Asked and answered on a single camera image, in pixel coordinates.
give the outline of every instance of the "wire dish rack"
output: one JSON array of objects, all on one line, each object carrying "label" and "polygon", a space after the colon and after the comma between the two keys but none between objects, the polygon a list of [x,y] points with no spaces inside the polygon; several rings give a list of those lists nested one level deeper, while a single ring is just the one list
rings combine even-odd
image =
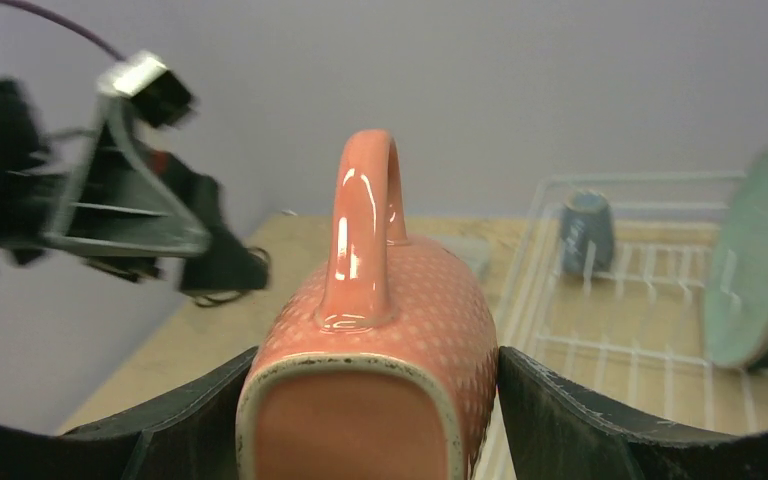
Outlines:
[{"label": "wire dish rack", "polygon": [[[541,182],[496,311],[500,345],[670,421],[736,435],[768,429],[768,369],[715,367],[701,325],[718,223],[742,178],[687,172]],[[610,271],[573,278],[560,269],[558,217],[581,189],[610,200],[616,251]],[[475,478],[515,478],[498,401]]]}]

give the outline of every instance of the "polka dot mug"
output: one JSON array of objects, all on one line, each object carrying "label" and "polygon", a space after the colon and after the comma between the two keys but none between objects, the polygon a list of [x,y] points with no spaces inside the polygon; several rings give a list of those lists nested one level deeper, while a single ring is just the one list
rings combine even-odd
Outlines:
[{"label": "polka dot mug", "polygon": [[396,145],[345,146],[328,261],[289,300],[237,408],[245,480],[472,478],[496,393],[493,319],[469,267],[409,236]]}]

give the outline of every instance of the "cup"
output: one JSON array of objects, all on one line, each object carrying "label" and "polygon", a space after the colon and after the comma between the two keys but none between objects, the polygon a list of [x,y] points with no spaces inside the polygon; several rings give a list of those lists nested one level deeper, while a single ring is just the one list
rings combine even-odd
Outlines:
[{"label": "cup", "polygon": [[470,268],[408,235],[396,144],[355,134],[328,261],[278,316],[237,409],[246,480],[465,480],[490,421],[496,329]]},{"label": "cup", "polygon": [[615,234],[608,199],[590,190],[572,193],[564,203],[559,237],[564,273],[590,275],[610,270]]}]

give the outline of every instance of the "gray cup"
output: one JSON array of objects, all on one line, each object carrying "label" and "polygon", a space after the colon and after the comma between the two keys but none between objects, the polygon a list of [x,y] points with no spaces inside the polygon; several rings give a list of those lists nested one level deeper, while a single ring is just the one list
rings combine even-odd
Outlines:
[{"label": "gray cup", "polygon": [[587,190],[570,195],[561,214],[559,237],[564,273],[585,275],[610,270],[614,260],[614,220],[605,196]]}]

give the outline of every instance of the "gray wall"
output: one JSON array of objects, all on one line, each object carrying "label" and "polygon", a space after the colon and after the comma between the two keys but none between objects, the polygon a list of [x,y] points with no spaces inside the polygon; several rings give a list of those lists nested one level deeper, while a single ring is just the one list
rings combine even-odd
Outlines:
[{"label": "gray wall", "polygon": [[413,213],[523,214],[551,173],[741,168],[768,144],[768,0],[172,0],[237,72],[282,208],[326,212],[390,128]]},{"label": "gray wall", "polygon": [[[200,115],[167,142],[190,165],[222,178],[228,221],[251,232],[270,209],[258,168],[236,138],[215,59],[189,40],[161,0],[49,0],[126,53],[149,48],[200,95]],[[0,74],[28,82],[50,129],[87,123],[95,78],[110,61],[66,30],[0,7]],[[181,302],[175,285],[132,286],[57,256],[29,270],[0,262],[0,421],[52,431]]]}]

